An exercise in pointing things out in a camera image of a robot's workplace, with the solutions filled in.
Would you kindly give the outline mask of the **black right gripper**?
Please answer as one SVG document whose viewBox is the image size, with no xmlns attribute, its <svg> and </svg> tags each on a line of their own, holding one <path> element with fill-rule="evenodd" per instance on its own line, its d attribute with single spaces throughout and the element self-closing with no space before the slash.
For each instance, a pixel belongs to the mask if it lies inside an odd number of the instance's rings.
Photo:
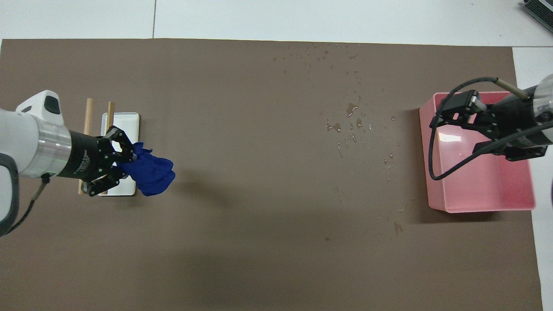
<svg viewBox="0 0 553 311">
<path fill-rule="evenodd" d="M 499 144 L 496 140 L 497 129 L 498 138 L 501 139 L 549 122 L 549 88 L 538 91 L 537 88 L 530 87 L 527 93 L 531 95 L 527 101 L 508 95 L 495 104 L 482 102 L 480 93 L 476 90 L 446 96 L 440 102 L 430 128 L 458 126 L 491 139 L 475 144 L 473 155 L 505 156 L 511 162 L 543 157 L 549 146 L 548 129 L 527 134 L 509 143 Z"/>
</svg>

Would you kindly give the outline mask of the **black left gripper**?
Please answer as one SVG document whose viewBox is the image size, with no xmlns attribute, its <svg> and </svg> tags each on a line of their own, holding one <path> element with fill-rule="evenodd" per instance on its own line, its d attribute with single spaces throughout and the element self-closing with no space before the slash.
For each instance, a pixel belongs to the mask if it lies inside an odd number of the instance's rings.
<svg viewBox="0 0 553 311">
<path fill-rule="evenodd" d="M 110 169 L 112 162 L 130 163 L 136 160 L 134 146 L 124 130 L 110 126 L 102 138 L 74 131 L 69 131 L 69 134 L 70 155 L 57 177 L 88 182 L 89 197 L 107 192 L 128 177 L 121 168 Z"/>
</svg>

